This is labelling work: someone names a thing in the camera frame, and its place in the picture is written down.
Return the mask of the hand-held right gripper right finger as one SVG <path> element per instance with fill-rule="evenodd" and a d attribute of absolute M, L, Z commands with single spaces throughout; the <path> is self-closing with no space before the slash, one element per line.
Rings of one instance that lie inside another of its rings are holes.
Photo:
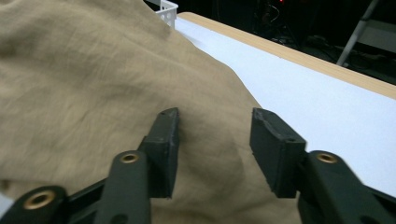
<path fill-rule="evenodd" d="M 277 198 L 294 198 L 297 163 L 305 154 L 306 141 L 276 113 L 252 110 L 250 148 Z"/>

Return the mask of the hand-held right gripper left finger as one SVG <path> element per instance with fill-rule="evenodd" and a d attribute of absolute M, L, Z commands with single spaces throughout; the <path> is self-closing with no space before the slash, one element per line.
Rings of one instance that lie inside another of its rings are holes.
<path fill-rule="evenodd" d="M 171 198 L 177 177 L 179 111 L 177 107 L 160 112 L 138 150 L 148 158 L 148 195 Z"/>

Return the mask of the tan pants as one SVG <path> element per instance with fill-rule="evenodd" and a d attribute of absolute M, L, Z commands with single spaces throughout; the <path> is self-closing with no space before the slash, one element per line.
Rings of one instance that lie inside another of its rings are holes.
<path fill-rule="evenodd" d="M 144 0 L 0 0 L 0 193 L 79 191 L 180 113 L 177 182 L 153 224 L 300 224 L 249 147 L 255 99 Z"/>

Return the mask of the white perforated plastic basket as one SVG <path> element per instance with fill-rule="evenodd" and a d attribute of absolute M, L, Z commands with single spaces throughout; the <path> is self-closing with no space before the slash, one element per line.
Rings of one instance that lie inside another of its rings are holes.
<path fill-rule="evenodd" d="M 169 0 L 150 0 L 159 9 L 155 13 L 170 27 L 174 28 L 177 19 L 178 5 Z"/>

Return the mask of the white desk with grey legs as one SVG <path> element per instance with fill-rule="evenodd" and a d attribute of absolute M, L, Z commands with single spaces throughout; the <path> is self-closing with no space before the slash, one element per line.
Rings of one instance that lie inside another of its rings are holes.
<path fill-rule="evenodd" d="M 346 67 L 346 60 L 357 43 L 396 54 L 396 24 L 372 19 L 383 0 L 372 0 L 348 39 L 336 64 Z"/>

